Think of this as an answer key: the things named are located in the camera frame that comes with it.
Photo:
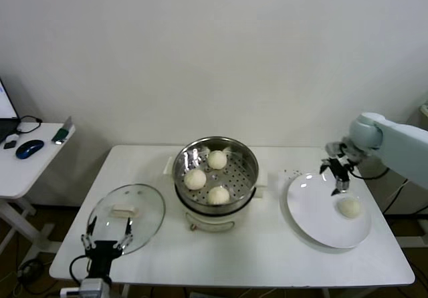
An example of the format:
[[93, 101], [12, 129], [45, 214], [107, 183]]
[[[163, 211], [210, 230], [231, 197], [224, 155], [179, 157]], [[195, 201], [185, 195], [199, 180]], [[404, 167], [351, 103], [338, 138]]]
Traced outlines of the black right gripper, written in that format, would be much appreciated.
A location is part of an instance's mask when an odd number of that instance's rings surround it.
[[337, 158], [329, 158], [329, 160], [322, 160], [320, 166], [320, 174], [330, 167], [336, 183], [335, 189], [332, 191], [331, 196], [345, 193], [349, 188], [348, 170]]

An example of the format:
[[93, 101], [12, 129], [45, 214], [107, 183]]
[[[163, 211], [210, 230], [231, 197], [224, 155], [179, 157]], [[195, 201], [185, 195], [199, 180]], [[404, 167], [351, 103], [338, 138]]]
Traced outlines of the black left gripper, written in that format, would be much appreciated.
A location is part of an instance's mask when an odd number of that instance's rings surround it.
[[89, 278], [106, 278], [110, 275], [113, 260], [122, 256], [122, 247], [127, 247], [133, 240], [132, 219], [128, 218], [124, 236], [118, 241], [96, 241], [93, 247], [92, 235], [96, 225], [94, 217], [86, 227], [86, 233], [82, 235], [82, 244], [85, 249], [89, 249], [91, 260]]

